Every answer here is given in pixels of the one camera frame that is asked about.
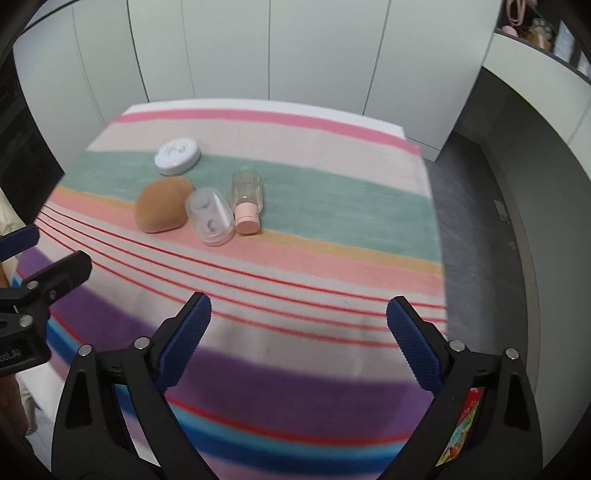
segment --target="pink stripe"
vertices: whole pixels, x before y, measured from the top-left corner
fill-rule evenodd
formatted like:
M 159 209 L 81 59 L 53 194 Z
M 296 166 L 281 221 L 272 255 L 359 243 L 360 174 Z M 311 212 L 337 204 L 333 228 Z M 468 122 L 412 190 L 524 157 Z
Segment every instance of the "pink stripe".
M 294 115 L 291 113 L 262 112 L 256 110 L 227 110 L 227 109 L 179 109 L 157 110 L 152 112 L 136 112 L 122 115 L 111 123 L 146 122 L 150 120 L 239 120 L 260 122 L 266 124 L 287 125 L 289 127 L 323 130 L 344 137 L 358 138 L 372 143 L 389 145 L 406 150 L 418 158 L 421 151 L 418 146 L 397 137 L 377 130 L 358 125 L 344 124 L 324 118 Z
M 103 202 L 93 202 L 82 196 L 74 197 L 59 189 L 54 191 L 50 201 L 68 210 L 145 235 L 136 226 L 134 214 L 129 210 Z M 194 250 L 210 252 L 210 248 L 199 242 L 188 225 L 177 230 L 152 234 L 152 237 Z M 216 253 L 237 260 L 255 261 L 263 267 L 279 268 L 318 278 L 336 279 L 353 285 L 381 288 L 393 294 L 406 292 L 443 297 L 444 292 L 443 276 L 440 274 L 428 274 L 406 268 L 384 267 L 348 258 L 318 255 L 303 249 L 252 241 L 240 236 L 236 236 L 226 245 L 216 247 Z

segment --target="white jar lid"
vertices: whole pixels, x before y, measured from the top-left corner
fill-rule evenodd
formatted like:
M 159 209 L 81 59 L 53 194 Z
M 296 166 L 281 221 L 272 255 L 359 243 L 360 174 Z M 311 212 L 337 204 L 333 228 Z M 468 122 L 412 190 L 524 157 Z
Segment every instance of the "white jar lid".
M 180 175 L 197 163 L 201 151 L 192 138 L 177 138 L 163 145 L 154 157 L 162 175 Z

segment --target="pink bottle cap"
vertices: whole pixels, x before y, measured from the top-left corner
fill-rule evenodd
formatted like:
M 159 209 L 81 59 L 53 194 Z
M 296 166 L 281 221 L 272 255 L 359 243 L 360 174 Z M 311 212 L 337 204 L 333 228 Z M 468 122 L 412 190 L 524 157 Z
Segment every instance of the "pink bottle cap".
M 234 217 L 236 218 L 236 231 L 238 233 L 249 235 L 250 233 L 257 233 L 261 228 L 256 203 L 239 203 L 234 210 Z

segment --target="yellow stripe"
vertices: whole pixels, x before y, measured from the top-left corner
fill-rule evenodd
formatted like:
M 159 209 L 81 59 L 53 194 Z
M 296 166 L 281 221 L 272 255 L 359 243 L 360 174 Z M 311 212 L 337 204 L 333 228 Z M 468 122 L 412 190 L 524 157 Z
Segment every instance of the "yellow stripe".
M 66 195 L 69 195 L 71 197 L 81 197 L 83 199 L 91 200 L 93 202 L 100 202 L 106 205 L 111 205 L 112 207 L 120 208 L 122 210 L 129 210 L 131 212 L 134 211 L 135 203 L 133 202 L 126 202 L 125 200 L 104 197 L 102 195 L 97 195 L 96 193 L 79 192 L 78 190 L 72 190 L 62 185 L 58 185 L 56 187 L 56 190 L 59 190 L 60 193 L 65 193 Z
M 387 254 L 369 248 L 350 247 L 348 245 L 334 244 L 332 242 L 289 235 L 288 233 L 281 233 L 273 230 L 262 230 L 259 234 L 253 235 L 251 238 L 268 244 L 300 248 L 315 254 L 342 257 L 350 260 L 383 265 L 385 267 L 408 268 L 409 270 L 434 275 L 443 274 L 443 267 L 439 263 L 422 260 L 420 258 Z

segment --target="round container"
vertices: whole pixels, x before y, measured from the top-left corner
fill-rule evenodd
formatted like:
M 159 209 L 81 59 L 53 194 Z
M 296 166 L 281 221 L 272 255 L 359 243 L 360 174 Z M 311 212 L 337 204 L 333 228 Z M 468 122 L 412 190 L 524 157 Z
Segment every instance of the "round container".
M 195 190 L 185 202 L 185 210 L 193 230 L 210 247 L 225 244 L 234 235 L 232 209 L 216 189 Z
M 154 156 L 154 163 L 162 175 L 180 175 L 193 167 L 199 157 L 201 151 L 195 140 L 177 138 L 158 150 Z

